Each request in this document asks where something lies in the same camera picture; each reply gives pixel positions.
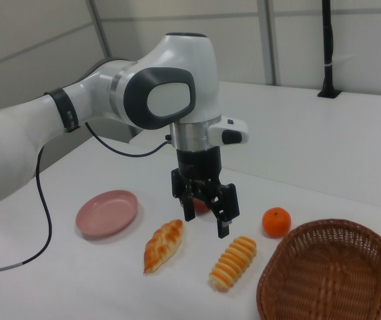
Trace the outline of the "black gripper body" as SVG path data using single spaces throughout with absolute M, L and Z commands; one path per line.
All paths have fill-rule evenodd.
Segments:
M 178 171 L 185 185 L 220 186 L 221 151 L 212 147 L 203 151 L 177 150 Z

